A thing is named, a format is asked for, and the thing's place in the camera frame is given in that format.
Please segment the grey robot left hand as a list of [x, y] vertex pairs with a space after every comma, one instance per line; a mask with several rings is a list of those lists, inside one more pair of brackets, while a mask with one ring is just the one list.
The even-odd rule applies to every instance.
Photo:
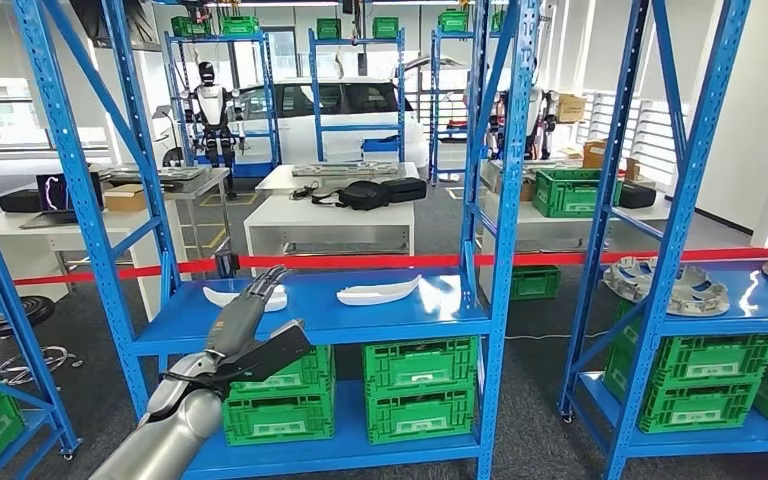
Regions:
[[283, 265], [273, 266], [237, 293], [219, 292], [207, 286], [202, 289], [205, 298], [220, 307], [204, 348], [217, 368], [235, 363], [252, 349], [268, 302], [288, 272]]

